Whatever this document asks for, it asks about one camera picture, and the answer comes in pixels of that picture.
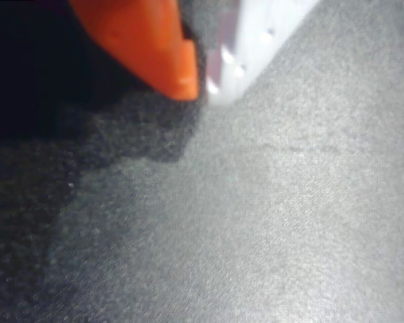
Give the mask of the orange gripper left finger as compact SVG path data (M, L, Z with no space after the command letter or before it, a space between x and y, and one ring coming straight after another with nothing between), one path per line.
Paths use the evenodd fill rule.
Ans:
M197 51L195 43L184 37L178 1L69 4L88 36L127 70L168 98L197 98Z

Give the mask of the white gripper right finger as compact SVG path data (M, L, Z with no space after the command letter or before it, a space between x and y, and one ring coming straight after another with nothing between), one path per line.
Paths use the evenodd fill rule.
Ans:
M208 104L226 106L240 99L318 3L229 1L220 15L217 46L207 52Z

